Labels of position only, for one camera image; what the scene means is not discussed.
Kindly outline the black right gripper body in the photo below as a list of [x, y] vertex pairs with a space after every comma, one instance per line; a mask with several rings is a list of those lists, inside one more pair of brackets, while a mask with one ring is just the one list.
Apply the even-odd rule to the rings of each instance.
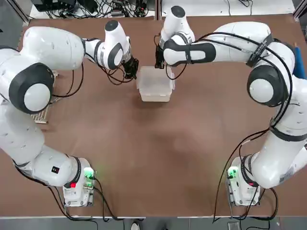
[[164, 62], [164, 55], [163, 55], [163, 49], [157, 45], [155, 50], [155, 61], [156, 63], [163, 63]]

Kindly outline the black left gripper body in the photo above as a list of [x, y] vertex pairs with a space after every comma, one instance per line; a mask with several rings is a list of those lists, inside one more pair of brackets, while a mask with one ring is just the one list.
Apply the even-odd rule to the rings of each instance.
[[138, 69], [139, 60], [137, 58], [131, 57], [128, 61], [122, 61], [122, 66], [127, 71], [132, 71], [133, 69]]

